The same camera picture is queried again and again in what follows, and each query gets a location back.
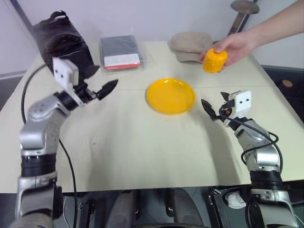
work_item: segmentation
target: corn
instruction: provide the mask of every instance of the corn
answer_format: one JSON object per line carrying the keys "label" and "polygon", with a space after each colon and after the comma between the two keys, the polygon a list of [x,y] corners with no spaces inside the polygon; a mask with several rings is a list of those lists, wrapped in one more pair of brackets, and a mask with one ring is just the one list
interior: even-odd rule
{"label": "corn", "polygon": [[204,59],[203,69],[209,73],[216,73],[221,71],[227,60],[227,52],[215,53],[214,48],[210,49]]}

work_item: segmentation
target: black bag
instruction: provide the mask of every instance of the black bag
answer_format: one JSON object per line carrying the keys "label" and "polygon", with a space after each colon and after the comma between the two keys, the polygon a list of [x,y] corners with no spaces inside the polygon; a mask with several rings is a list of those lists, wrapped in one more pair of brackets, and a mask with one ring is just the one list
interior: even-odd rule
{"label": "black bag", "polygon": [[79,69],[94,65],[85,40],[64,11],[56,11],[49,19],[34,25],[33,35],[41,56],[52,73],[52,57],[69,59]]}

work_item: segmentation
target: human arm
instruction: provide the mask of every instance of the human arm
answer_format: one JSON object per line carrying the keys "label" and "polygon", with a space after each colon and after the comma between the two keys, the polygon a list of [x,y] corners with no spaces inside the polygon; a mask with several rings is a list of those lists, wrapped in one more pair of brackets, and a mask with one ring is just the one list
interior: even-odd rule
{"label": "human arm", "polygon": [[223,68],[239,61],[255,48],[304,32],[304,0],[298,0],[263,23],[232,34],[214,45],[217,53],[226,50],[228,59]]}

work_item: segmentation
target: white label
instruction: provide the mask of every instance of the white label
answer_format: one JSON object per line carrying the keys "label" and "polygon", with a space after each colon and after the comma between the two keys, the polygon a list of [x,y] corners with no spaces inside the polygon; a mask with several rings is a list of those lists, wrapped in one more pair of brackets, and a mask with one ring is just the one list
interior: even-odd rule
{"label": "white label", "polygon": [[105,67],[114,67],[114,66],[139,64],[139,63],[140,63],[139,56],[136,53],[104,57],[104,66]]}

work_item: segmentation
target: table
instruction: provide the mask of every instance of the table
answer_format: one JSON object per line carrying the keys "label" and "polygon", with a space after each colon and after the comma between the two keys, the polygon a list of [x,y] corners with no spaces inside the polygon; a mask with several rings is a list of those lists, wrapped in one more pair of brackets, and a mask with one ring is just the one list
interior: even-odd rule
{"label": "table", "polygon": [[[147,68],[134,74],[105,75],[99,70],[88,80],[89,88],[97,90],[115,78],[119,79],[117,87],[104,100],[74,110],[61,128],[60,138],[70,154],[78,191],[249,184],[233,131],[212,122],[200,104],[204,98],[218,110],[224,102],[221,91],[244,89],[252,91],[248,118],[280,137],[283,180],[304,179],[304,172],[299,171],[304,159],[304,125],[252,56],[221,73],[208,74],[200,64],[178,62],[166,42],[145,42],[143,46]],[[89,47],[99,64],[98,44]],[[21,92],[30,73],[42,63],[37,57],[0,113],[1,193],[17,191]],[[182,79],[194,88],[197,99],[189,112],[163,115],[148,106],[148,85],[163,77]],[[42,70],[29,85],[25,108],[58,90],[51,72]],[[64,192],[73,191],[61,148],[57,171],[58,185]]]}

